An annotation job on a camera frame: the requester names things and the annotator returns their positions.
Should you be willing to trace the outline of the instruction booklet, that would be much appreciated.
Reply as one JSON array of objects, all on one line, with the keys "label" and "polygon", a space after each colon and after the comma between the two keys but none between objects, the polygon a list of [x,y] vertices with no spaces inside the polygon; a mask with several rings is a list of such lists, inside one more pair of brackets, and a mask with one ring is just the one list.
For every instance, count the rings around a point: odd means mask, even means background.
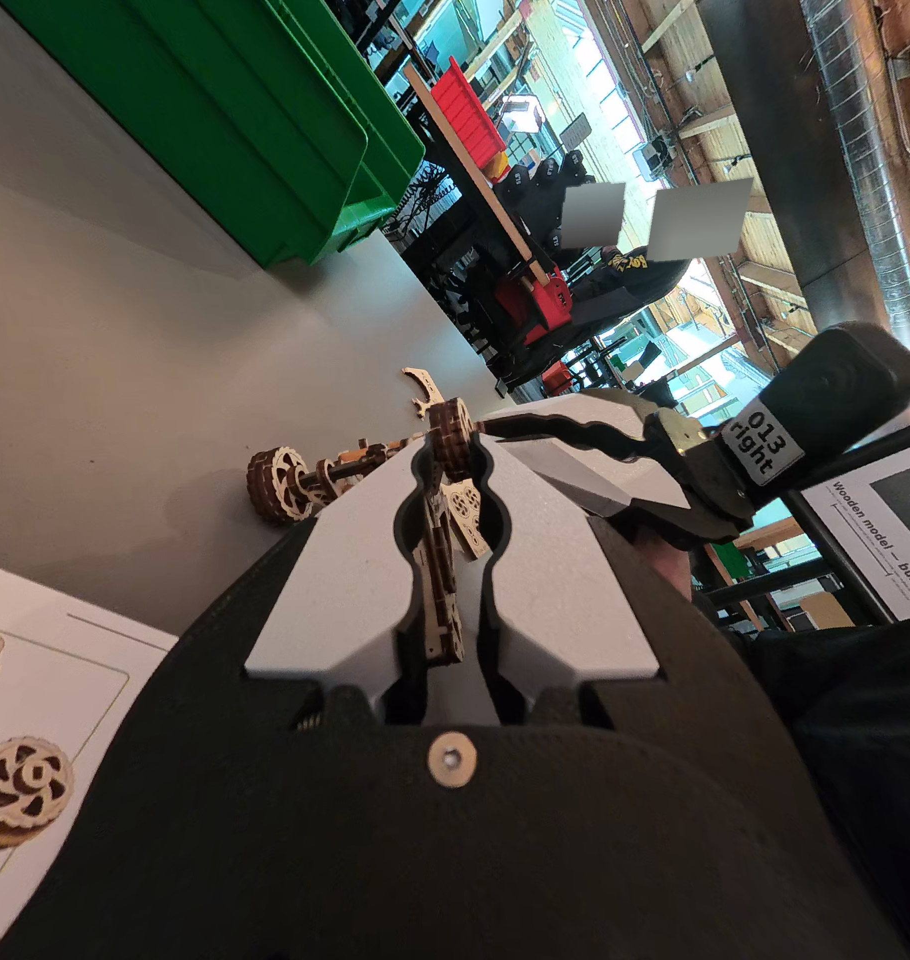
[{"label": "instruction booklet", "polygon": [[0,941],[176,636],[0,569]]}]

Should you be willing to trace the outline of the green plastic bin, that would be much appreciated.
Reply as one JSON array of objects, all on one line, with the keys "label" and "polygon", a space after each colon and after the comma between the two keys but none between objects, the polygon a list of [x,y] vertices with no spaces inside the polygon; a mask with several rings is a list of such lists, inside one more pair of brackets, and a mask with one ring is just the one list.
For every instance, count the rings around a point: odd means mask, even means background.
[{"label": "green plastic bin", "polygon": [[324,2],[0,5],[263,268],[380,229],[423,161]]}]

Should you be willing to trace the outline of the wooden buggy model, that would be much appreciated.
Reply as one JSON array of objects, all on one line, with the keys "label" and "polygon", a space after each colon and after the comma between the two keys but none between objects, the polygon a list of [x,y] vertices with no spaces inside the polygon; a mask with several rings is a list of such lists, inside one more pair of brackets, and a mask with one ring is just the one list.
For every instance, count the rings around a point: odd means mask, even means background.
[{"label": "wooden buggy model", "polygon": [[425,652],[429,666],[464,659],[461,616],[457,604],[454,557],[463,546],[472,558],[488,551],[481,534],[481,495],[470,477],[469,440],[484,431],[455,397],[424,406],[428,430],[390,443],[363,439],[353,451],[314,466],[296,450],[279,446],[254,454],[246,469],[246,489],[257,514],[266,522],[293,524],[336,501],[406,447],[426,440],[436,464],[421,495],[424,531],[413,558],[420,568],[426,607]]}]

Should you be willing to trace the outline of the framed marker sign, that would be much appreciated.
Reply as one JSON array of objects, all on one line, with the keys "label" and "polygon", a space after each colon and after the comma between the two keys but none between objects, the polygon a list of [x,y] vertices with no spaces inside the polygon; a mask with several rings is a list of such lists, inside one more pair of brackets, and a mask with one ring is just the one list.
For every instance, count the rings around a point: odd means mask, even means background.
[{"label": "framed marker sign", "polygon": [[910,619],[910,427],[845,454],[784,500],[877,617]]}]

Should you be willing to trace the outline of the red machine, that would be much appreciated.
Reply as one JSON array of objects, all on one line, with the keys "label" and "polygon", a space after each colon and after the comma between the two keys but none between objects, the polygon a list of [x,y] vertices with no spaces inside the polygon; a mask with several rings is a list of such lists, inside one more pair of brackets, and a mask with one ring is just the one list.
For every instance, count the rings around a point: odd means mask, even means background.
[{"label": "red machine", "polygon": [[571,322],[573,300],[562,270],[555,267],[545,285],[524,275],[505,276],[494,297],[506,330],[507,345],[531,347]]}]

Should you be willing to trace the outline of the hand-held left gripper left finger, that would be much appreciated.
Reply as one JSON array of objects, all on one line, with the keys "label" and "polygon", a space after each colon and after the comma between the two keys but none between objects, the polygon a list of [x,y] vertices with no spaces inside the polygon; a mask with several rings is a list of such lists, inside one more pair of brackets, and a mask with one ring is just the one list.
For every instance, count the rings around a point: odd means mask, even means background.
[{"label": "hand-held left gripper left finger", "polygon": [[390,724],[427,709],[423,576],[433,453],[412,442],[326,507],[245,662],[257,680],[361,690]]}]

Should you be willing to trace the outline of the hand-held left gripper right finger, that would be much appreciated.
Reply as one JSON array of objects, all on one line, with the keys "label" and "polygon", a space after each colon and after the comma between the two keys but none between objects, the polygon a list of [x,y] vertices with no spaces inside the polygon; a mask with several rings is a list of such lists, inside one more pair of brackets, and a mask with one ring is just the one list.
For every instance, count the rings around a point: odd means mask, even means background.
[{"label": "hand-held left gripper right finger", "polygon": [[493,438],[473,440],[473,480],[492,549],[476,646],[498,721],[524,723],[548,690],[655,679],[592,516]]}]

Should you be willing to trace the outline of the person's right hand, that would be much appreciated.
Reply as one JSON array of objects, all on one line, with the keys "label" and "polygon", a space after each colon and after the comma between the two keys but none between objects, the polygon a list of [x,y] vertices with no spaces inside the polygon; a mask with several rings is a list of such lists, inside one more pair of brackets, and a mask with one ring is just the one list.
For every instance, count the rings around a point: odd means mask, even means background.
[{"label": "person's right hand", "polygon": [[670,583],[687,601],[692,601],[692,572],[689,555],[672,546],[655,531],[639,527],[632,545],[642,559]]}]

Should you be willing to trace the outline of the red ribbed bin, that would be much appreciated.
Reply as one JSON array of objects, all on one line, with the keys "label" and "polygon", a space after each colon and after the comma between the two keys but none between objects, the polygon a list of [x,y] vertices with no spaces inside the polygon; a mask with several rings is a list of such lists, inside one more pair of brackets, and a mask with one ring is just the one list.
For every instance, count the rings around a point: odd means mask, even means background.
[{"label": "red ribbed bin", "polygon": [[507,145],[453,56],[431,94],[472,161],[495,183],[508,168]]}]

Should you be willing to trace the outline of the silver ventilation duct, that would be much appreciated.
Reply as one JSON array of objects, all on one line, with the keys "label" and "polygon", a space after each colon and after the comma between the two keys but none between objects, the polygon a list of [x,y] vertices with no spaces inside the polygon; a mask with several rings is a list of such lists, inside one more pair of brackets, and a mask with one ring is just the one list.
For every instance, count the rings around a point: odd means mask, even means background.
[{"label": "silver ventilation duct", "polygon": [[910,144],[874,4],[799,4],[889,327],[910,349]]}]

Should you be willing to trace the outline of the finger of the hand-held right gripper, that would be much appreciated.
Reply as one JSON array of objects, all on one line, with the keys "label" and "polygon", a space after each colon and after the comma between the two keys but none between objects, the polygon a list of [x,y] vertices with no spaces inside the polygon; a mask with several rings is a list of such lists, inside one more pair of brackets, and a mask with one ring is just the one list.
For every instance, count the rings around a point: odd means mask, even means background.
[{"label": "finger of the hand-held right gripper", "polygon": [[584,390],[505,409],[476,422],[498,441],[554,439],[617,461],[652,457],[644,422],[652,404],[622,390]]},{"label": "finger of the hand-held right gripper", "polygon": [[678,481],[649,458],[620,461],[601,450],[582,449],[547,436],[501,439],[500,446],[593,516],[611,519],[645,503],[691,508]]}]

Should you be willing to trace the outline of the wooden sheet with wheels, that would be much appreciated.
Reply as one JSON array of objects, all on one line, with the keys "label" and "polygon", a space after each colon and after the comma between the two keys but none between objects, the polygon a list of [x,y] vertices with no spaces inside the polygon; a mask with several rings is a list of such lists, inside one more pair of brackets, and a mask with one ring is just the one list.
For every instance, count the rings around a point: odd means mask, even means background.
[{"label": "wooden sheet with wheels", "polygon": [[417,418],[424,421],[428,410],[432,406],[444,402],[445,398],[438,390],[434,378],[424,368],[406,366],[402,367],[400,372],[404,377],[411,379],[420,391],[417,396],[412,398],[411,402]]}]

